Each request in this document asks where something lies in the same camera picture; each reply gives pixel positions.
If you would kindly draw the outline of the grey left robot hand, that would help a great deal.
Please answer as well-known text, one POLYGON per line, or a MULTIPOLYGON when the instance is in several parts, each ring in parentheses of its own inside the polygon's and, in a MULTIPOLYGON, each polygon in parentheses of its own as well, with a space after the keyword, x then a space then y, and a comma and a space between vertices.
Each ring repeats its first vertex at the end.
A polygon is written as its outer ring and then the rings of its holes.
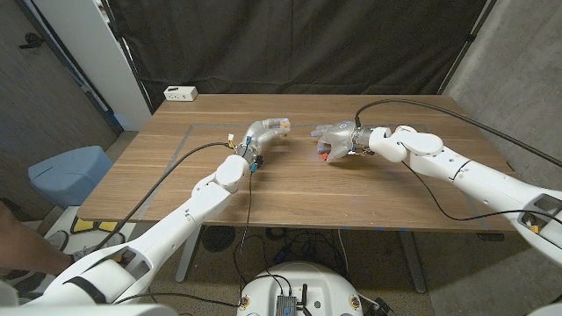
POLYGON ((262 151, 263 145, 275 136, 288 134, 291 122, 288 118, 267 118, 254 122, 238 146, 238 155, 251 163, 262 151))

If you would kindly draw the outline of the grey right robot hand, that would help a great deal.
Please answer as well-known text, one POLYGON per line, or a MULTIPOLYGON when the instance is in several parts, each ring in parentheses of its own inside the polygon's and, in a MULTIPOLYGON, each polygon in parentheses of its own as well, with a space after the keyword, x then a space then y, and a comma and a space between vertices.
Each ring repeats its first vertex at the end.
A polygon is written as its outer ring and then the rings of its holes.
POLYGON ((334 125, 317 126, 311 135, 318 139, 317 151, 327 153, 326 162, 342 158, 349 151, 367 148, 372 130, 357 127, 354 122, 342 121, 334 125))

